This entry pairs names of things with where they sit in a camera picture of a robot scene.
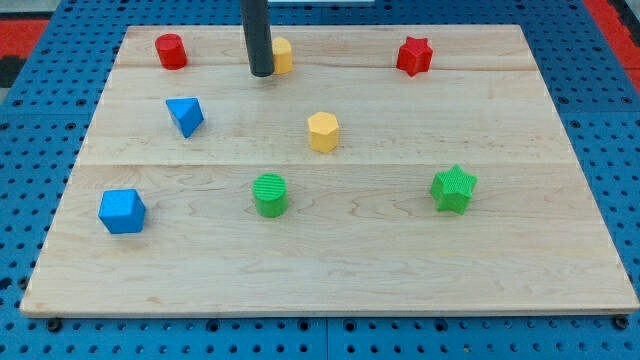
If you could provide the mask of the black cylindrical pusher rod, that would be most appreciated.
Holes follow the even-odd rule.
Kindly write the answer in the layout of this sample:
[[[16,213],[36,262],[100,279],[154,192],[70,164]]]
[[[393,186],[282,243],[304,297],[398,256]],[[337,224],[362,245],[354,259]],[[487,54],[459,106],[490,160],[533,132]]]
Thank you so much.
[[[240,11],[251,73],[268,77],[275,71],[267,0],[240,0]]]

